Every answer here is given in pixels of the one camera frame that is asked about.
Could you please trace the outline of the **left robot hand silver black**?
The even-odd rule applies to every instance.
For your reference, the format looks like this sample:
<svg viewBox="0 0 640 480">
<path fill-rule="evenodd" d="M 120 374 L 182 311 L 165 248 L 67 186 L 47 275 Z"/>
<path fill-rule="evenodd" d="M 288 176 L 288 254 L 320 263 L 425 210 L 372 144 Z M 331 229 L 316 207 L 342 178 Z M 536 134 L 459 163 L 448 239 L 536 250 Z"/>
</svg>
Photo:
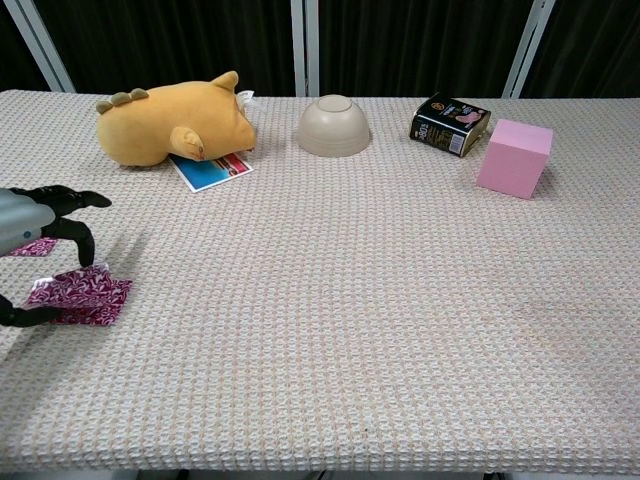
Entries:
<svg viewBox="0 0 640 480">
<path fill-rule="evenodd" d="M 44 237 L 71 240 L 77 246 L 79 264 L 88 267 L 95 258 L 93 234 L 85 223 L 67 216 L 78 209 L 111 205 L 111 200 L 100 193 L 63 185 L 3 188 L 1 253 L 6 255 Z"/>
</svg>

